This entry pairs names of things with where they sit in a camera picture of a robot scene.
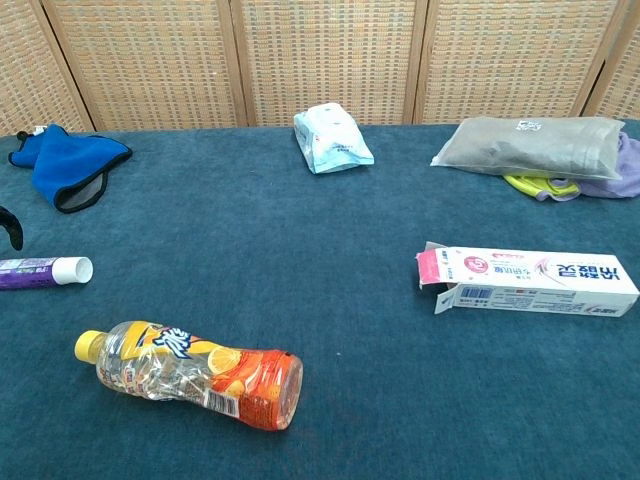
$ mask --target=teal carpet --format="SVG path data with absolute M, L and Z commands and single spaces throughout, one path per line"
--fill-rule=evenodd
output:
M 540 203 L 430 168 L 454 129 L 362 127 L 376 164 L 327 176 L 291 128 L 107 132 L 133 156 L 71 215 L 0 162 L 20 255 L 95 267 L 84 286 L 0 292 L 0 478 L 640 478 L 640 306 L 434 316 L 415 263 L 426 240 L 614 253 L 640 284 L 640 199 Z M 297 354 L 289 429 L 106 389 L 75 340 L 134 319 Z

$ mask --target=white cardboard box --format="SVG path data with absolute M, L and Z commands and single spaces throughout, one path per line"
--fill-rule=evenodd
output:
M 614 255 L 445 247 L 417 256 L 420 288 L 446 283 L 435 313 L 452 307 L 620 317 L 638 289 Z

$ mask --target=plastic bottle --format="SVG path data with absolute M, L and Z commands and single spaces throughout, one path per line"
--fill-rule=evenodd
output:
M 302 362 L 281 350 L 223 347 L 175 327 L 125 322 L 89 330 L 75 346 L 100 381 L 150 400 L 187 400 L 264 430 L 287 428 L 302 384 Z
M 92 276 L 87 257 L 0 260 L 0 290 L 87 283 Z

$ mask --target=white tube cap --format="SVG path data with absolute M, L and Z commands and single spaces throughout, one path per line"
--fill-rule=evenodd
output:
M 58 285 L 87 283 L 93 277 L 93 263 L 87 257 L 61 257 L 53 262 L 51 275 Z

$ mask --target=purple tube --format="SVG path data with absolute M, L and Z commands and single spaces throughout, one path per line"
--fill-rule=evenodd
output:
M 87 283 L 92 276 L 87 257 L 0 260 L 0 290 Z

